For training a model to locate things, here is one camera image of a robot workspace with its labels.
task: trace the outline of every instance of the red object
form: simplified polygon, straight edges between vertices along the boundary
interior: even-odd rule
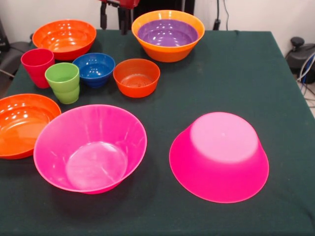
[[[150,60],[128,59],[114,69],[119,90],[128,97],[145,97],[154,92],[160,76],[159,67]]]
[[[128,9],[134,9],[140,2],[140,0],[101,0],[102,2],[106,3],[116,3],[119,2],[120,7],[128,8]]]
[[[49,88],[45,71],[55,64],[53,52],[44,48],[29,50],[21,57],[21,63],[37,87],[41,89]]]
[[[36,47],[51,50],[57,60],[74,60],[88,52],[95,38],[96,29],[91,24],[60,20],[40,27],[32,40]]]
[[[0,158],[21,159],[33,154],[41,130],[61,114],[50,98],[18,94],[0,100]]]

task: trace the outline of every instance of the green cup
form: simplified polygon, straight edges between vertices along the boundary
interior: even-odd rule
[[[68,62],[50,66],[45,77],[57,99],[63,104],[71,104],[79,99],[79,68]]]

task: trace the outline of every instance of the red cup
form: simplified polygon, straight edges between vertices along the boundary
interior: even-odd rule
[[[22,55],[21,63],[37,87],[41,89],[49,88],[45,78],[45,71],[55,64],[52,51],[44,48],[29,50]]]

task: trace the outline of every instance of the bowl rim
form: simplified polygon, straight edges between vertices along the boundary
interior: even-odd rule
[[[88,78],[88,77],[81,76],[81,75],[80,75],[80,67],[75,64],[75,61],[78,60],[79,58],[82,58],[82,57],[84,57],[84,56],[86,56],[86,55],[91,55],[91,54],[101,54],[101,55],[103,55],[103,56],[106,56],[106,57],[110,58],[110,59],[112,60],[112,62],[114,63],[114,66],[113,66],[112,70],[111,70],[110,72],[108,72],[107,74],[105,74],[105,75],[97,76],[97,77],[94,77],[94,78]],[[76,65],[76,66],[79,68],[79,75],[80,75],[80,78],[85,79],[85,80],[95,80],[95,79],[100,79],[100,78],[102,78],[102,77],[106,77],[106,76],[110,75],[111,73],[113,73],[113,71],[114,71],[114,69],[115,69],[115,67],[116,67],[115,60],[114,60],[110,55],[105,54],[105,53],[85,53],[85,54],[83,54],[83,55],[77,57],[77,58],[72,62],[72,64]]]
[[[47,96],[44,96],[44,95],[36,94],[36,93],[21,93],[21,94],[15,94],[15,95],[11,95],[11,96],[4,97],[4,98],[0,99],[0,102],[2,102],[2,101],[4,101],[4,100],[7,100],[7,99],[9,99],[9,98],[12,98],[12,97],[24,97],[24,96],[26,96],[26,95],[27,95],[27,96],[33,96],[33,97],[40,97],[40,98],[44,98],[44,99],[46,99],[46,100],[52,101],[53,104],[56,106],[56,108],[57,108],[57,110],[58,110],[58,113],[59,113],[56,117],[58,117],[58,116],[60,116],[60,115],[62,114],[59,105],[58,105],[53,99],[51,99],[51,98],[49,98],[49,97],[47,97]],[[30,149],[28,149],[28,150],[26,150],[26,151],[19,152],[19,153],[15,153],[15,154],[11,154],[11,155],[1,155],[1,154],[0,154],[0,159],[2,159],[2,158],[3,158],[3,159],[12,159],[12,158],[10,158],[10,157],[16,157],[16,156],[18,156],[18,159],[25,158],[25,157],[20,157],[20,156],[23,155],[24,153],[28,153],[28,152],[34,150],[34,147],[33,147],[33,148],[30,148]]]
[[[115,70],[116,70],[117,66],[119,66],[120,64],[123,64],[123,63],[125,63],[125,62],[127,62],[127,61],[132,61],[132,60],[145,60],[145,61],[148,61],[149,63],[151,63],[151,65],[153,65],[155,68],[158,69],[158,76],[157,76],[157,78],[154,79],[154,80],[153,80],[151,83],[149,83],[148,85],[141,86],[141,87],[130,87],[130,86],[126,86],[126,85],[120,83],[120,82],[115,78]],[[116,67],[115,67],[115,69],[114,69],[114,73],[113,73],[114,80],[116,81],[117,84],[119,84],[119,85],[121,85],[121,86],[123,86],[123,87],[126,87],[126,88],[133,88],[133,89],[142,89],[142,88],[149,87],[149,86],[151,86],[152,84],[154,84],[155,82],[157,82],[157,81],[159,80],[160,76],[161,76],[161,70],[160,70],[159,66],[158,66],[157,64],[155,64],[153,61],[147,60],[147,59],[144,59],[144,58],[131,58],[131,59],[123,60],[123,61],[119,62],[119,63],[116,65]]]
[[[75,49],[75,50],[67,50],[67,51],[64,51],[64,52],[54,52],[54,51],[51,50],[54,54],[55,54],[55,53],[56,53],[56,54],[63,54],[63,53],[74,52],[74,51],[77,51],[77,50],[80,50],[80,49],[82,49],[82,48],[87,47],[89,44],[91,44],[91,43],[93,43],[93,42],[95,41],[95,39],[96,39],[96,28],[95,28],[92,24],[90,24],[89,22],[81,21],[81,20],[77,20],[77,19],[63,19],[63,20],[57,20],[57,21],[50,21],[50,22],[48,22],[48,23],[46,23],[46,24],[40,26],[40,27],[34,32],[32,38],[31,38],[31,40],[32,40],[33,44],[35,45],[35,47],[37,47],[37,48],[44,48],[44,47],[39,47],[39,46],[36,44],[36,42],[34,41],[35,35],[36,35],[42,28],[44,28],[44,27],[47,26],[47,25],[51,25],[51,24],[53,24],[53,23],[58,23],[58,22],[63,22],[63,21],[77,21],[77,22],[81,22],[81,23],[85,23],[85,24],[90,25],[90,26],[94,29],[94,35],[92,35],[92,36],[93,36],[93,39],[92,39],[91,41],[89,41],[87,44],[85,44],[84,46],[81,46],[80,48],[77,48],[77,49]]]
[[[155,44],[152,44],[152,43],[149,43],[149,42],[146,42],[146,41],[142,40],[142,39],[137,35],[138,32],[135,32],[134,25],[135,25],[135,23],[136,23],[137,21],[139,21],[139,18],[144,17],[145,15],[149,15],[149,14],[154,14],[154,13],[158,13],[158,12],[167,12],[167,11],[180,12],[180,14],[189,15],[190,17],[195,18],[195,19],[202,25],[202,29],[203,29],[202,34],[201,34],[201,35],[198,35],[198,38],[197,38],[195,41],[193,41],[193,42],[191,42],[191,43],[189,43],[189,44],[185,44],[185,45],[181,45],[181,46],[176,46],[176,47],[155,45]],[[201,21],[199,18],[197,18],[197,17],[195,17],[194,15],[191,15],[191,14],[189,14],[189,13],[187,13],[187,12],[177,11],[177,10],[157,10],[157,11],[150,11],[150,12],[147,12],[147,13],[145,13],[145,14],[139,16],[138,18],[136,18],[136,19],[132,22],[131,31],[132,31],[132,34],[136,37],[136,39],[137,39],[139,42],[141,42],[141,43],[149,44],[149,45],[152,45],[152,46],[157,47],[157,48],[176,48],[176,49],[180,49],[180,48],[185,48],[185,47],[187,47],[187,46],[189,47],[189,46],[191,46],[191,45],[194,45],[196,42],[198,42],[198,41],[203,37],[203,35],[205,34],[205,26],[204,26],[204,24],[202,23],[202,21]]]
[[[129,173],[127,175],[125,175],[124,177],[122,177],[120,180],[116,181],[115,183],[112,183],[108,186],[103,186],[101,188],[97,188],[97,189],[89,189],[89,190],[81,190],[81,189],[71,189],[71,188],[67,188],[67,187],[62,187],[62,186],[59,186],[55,183],[53,183],[52,181],[49,180],[49,178],[47,178],[43,173],[42,171],[39,169],[38,167],[38,164],[37,164],[37,161],[36,161],[36,147],[38,145],[38,140],[40,140],[41,136],[44,135],[44,132],[45,130],[50,126],[50,125],[53,125],[53,121],[56,122],[55,120],[58,120],[58,119],[61,119],[63,116],[65,116],[65,114],[68,114],[68,113],[73,113],[75,112],[76,110],[81,110],[81,109],[85,109],[85,108],[88,108],[88,107],[112,107],[112,108],[115,108],[117,110],[121,110],[125,113],[128,113],[129,115],[131,115],[132,117],[135,118],[136,121],[139,122],[140,126],[141,126],[141,130],[143,131],[143,134],[144,134],[144,138],[145,138],[145,146],[143,148],[143,152],[141,154],[141,158],[139,159],[138,163],[134,166],[133,169],[131,169],[129,171]],[[34,159],[34,164],[35,164],[35,167],[37,169],[37,171],[39,172],[39,174],[48,182],[50,183],[51,185],[59,188],[59,189],[63,189],[63,190],[66,190],[66,191],[70,191],[70,192],[78,192],[78,193],[92,193],[92,192],[97,192],[97,191],[101,191],[101,190],[105,190],[107,188],[110,188],[110,187],[114,187],[115,185],[119,184],[120,182],[122,182],[124,179],[126,179],[128,176],[130,176],[137,168],[138,166],[140,165],[140,163],[142,162],[144,156],[145,156],[145,153],[146,153],[146,150],[147,150],[147,146],[148,146],[148,136],[147,136],[147,132],[144,128],[144,125],[142,124],[142,122],[131,112],[121,108],[121,107],[117,107],[117,106],[113,106],[113,105],[107,105],[107,104],[90,104],[90,105],[84,105],[84,106],[80,106],[80,107],[76,107],[76,108],[73,108],[73,109],[70,109],[64,113],[62,113],[61,115],[57,116],[54,120],[52,120],[51,122],[49,122],[44,128],[43,130],[41,131],[41,133],[39,134],[39,136],[37,137],[37,140],[36,140],[36,143],[35,143],[35,146],[34,146],[34,153],[33,153],[33,159]]]
[[[50,58],[49,61],[47,61],[46,63],[43,63],[43,64],[41,64],[41,65],[29,65],[29,64],[26,64],[25,62],[23,62],[24,57],[25,57],[26,54],[31,53],[31,52],[34,52],[34,51],[40,51],[40,50],[45,50],[45,51],[48,51],[49,53],[51,53],[51,56],[52,56],[52,57]],[[23,53],[23,55],[21,56],[21,63],[24,64],[24,65],[26,65],[26,66],[28,66],[28,67],[33,67],[33,68],[47,65],[47,64],[49,64],[52,60],[55,60],[55,55],[54,55],[54,53],[53,53],[51,50],[49,50],[49,49],[47,49],[47,48],[33,48],[33,49],[30,49],[30,50],[26,51],[26,52]]]

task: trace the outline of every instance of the white wall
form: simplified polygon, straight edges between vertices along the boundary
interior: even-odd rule
[[[0,0],[0,18],[10,42],[29,41],[45,23],[61,19],[87,21],[100,29],[98,0]],[[107,6],[107,28],[118,29],[117,8]]]
[[[213,27],[216,0],[195,0],[195,15],[206,29]],[[290,39],[301,36],[315,43],[315,0],[226,0],[229,30],[270,30],[281,51],[290,49]],[[0,17],[10,42],[29,40],[41,25],[75,18],[99,28],[98,0],[0,0]],[[108,29],[118,29],[117,9],[107,7]],[[220,0],[220,29],[225,29],[226,13]]]
[[[194,14],[207,29],[217,17],[216,0],[195,0]],[[271,31],[283,54],[290,39],[300,36],[315,43],[315,0],[225,0],[229,30]],[[220,0],[220,29],[225,30],[226,13]]]

